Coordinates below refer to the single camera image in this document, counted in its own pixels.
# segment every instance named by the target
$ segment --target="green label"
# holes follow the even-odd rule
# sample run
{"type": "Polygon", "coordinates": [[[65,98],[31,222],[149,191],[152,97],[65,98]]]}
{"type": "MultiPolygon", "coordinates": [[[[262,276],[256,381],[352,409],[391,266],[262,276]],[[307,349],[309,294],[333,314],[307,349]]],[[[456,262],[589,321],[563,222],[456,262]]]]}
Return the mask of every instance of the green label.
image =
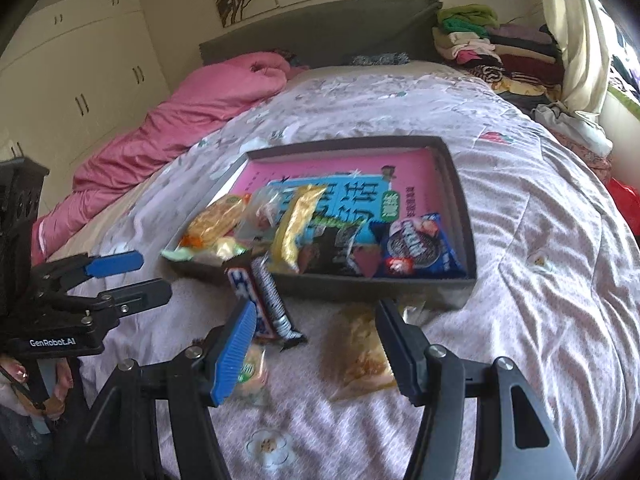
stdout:
{"type": "Polygon", "coordinates": [[[394,222],[400,216],[400,194],[397,191],[385,191],[382,194],[380,219],[383,222],[394,222]]]}
{"type": "Polygon", "coordinates": [[[238,376],[239,383],[245,383],[254,376],[255,367],[251,363],[244,363],[238,376]]]}

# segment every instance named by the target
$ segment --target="pink comforter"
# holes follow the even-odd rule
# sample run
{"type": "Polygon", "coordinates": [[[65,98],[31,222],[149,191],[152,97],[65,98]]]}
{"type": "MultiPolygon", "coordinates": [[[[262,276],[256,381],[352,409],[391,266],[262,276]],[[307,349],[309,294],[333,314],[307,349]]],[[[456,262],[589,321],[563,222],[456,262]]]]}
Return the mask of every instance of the pink comforter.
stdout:
{"type": "Polygon", "coordinates": [[[91,218],[203,137],[279,93],[299,71],[279,54],[256,52],[191,73],[142,126],[78,168],[71,195],[33,226],[32,264],[42,263],[91,218]]]}

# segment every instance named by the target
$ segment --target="red plastic bag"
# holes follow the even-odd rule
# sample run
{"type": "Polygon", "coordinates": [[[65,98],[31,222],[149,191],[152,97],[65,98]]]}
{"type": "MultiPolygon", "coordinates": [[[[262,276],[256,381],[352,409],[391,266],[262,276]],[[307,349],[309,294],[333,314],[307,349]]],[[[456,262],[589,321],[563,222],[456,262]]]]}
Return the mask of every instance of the red plastic bag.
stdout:
{"type": "Polygon", "coordinates": [[[634,236],[640,236],[640,193],[635,187],[627,186],[615,178],[609,180],[607,190],[613,197],[618,211],[631,227],[634,236]]]}

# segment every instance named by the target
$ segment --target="purple folded cloth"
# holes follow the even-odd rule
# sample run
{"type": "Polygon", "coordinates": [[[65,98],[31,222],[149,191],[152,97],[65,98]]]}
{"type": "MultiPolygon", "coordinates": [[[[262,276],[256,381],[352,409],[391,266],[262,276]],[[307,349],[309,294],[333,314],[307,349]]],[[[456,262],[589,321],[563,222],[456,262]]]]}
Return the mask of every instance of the purple folded cloth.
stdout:
{"type": "Polygon", "coordinates": [[[533,27],[517,25],[516,23],[505,23],[500,27],[485,27],[489,34],[502,36],[504,38],[518,38],[520,40],[534,41],[540,44],[551,44],[552,38],[546,32],[540,32],[533,27]]]}

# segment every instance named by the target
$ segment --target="blue snack package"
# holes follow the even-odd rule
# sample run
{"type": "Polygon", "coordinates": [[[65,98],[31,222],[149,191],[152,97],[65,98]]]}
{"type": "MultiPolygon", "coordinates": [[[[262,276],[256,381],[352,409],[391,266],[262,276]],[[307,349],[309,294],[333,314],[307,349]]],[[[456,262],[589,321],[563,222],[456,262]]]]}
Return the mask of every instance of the blue snack package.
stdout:
{"type": "Polygon", "coordinates": [[[376,278],[460,278],[466,273],[442,229],[439,213],[370,224],[380,243],[376,278]]]}

